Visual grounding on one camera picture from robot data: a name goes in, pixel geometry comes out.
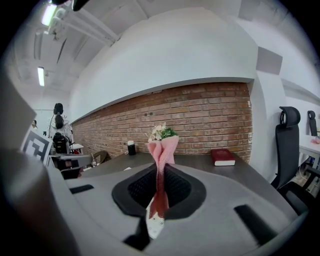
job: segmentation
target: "pink wrapping paper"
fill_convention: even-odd
[[[172,136],[164,138],[162,141],[155,140],[148,143],[149,152],[154,158],[157,167],[156,193],[150,206],[149,219],[151,219],[155,213],[158,213],[158,216],[163,218],[165,211],[169,208],[168,197],[165,192],[165,165],[167,163],[175,163],[174,152],[178,141],[178,136]]]

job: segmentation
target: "ceiling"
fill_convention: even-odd
[[[9,46],[5,66],[10,76],[18,78],[20,86],[31,89],[39,88],[37,67],[44,67],[45,88],[69,92],[83,69],[99,51],[103,47],[112,46],[117,40],[115,36],[121,37],[122,33],[134,24],[160,13],[188,7],[204,7],[216,13],[237,17],[241,2],[241,0],[90,0],[83,9],[96,20],[88,18],[86,13],[81,11],[73,12],[70,5],[62,5],[58,8],[63,10],[59,11],[59,15],[56,13],[61,20],[53,19],[50,28],[41,24],[47,7],[42,3],[21,26]],[[302,45],[307,55],[314,58],[310,47],[303,47],[306,45],[304,39],[295,34],[298,24],[292,26],[294,19],[282,6],[276,5],[272,0],[261,1],[255,10],[254,20],[268,22],[286,31],[298,45]],[[97,21],[103,22],[111,32],[101,29]]]

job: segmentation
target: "red book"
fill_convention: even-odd
[[[212,149],[211,157],[215,166],[234,166],[236,159],[228,149]]]

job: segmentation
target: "floor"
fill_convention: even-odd
[[[305,173],[305,169],[301,168],[297,171],[295,177],[292,179],[293,182],[299,184],[301,187],[306,183],[306,179],[308,179],[310,176],[309,172]],[[310,186],[307,188],[307,191],[310,192],[311,195],[314,197],[317,196],[320,190],[320,178],[314,178],[313,182],[310,184]]]

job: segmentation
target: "green leaves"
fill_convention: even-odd
[[[161,138],[165,139],[168,137],[172,137],[178,135],[174,130],[172,130],[171,128],[166,128],[164,131],[162,131],[161,133]]]

